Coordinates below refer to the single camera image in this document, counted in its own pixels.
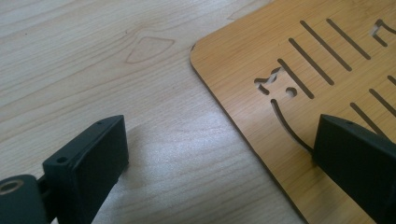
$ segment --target wood grain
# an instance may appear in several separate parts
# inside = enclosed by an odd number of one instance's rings
[[[94,223],[298,223],[194,74],[201,37],[268,1],[0,3],[0,179],[123,114],[130,167]]]
[[[395,19],[390,0],[278,0],[199,40],[191,53],[203,82],[310,223],[373,222],[308,151],[320,114],[396,142]]]

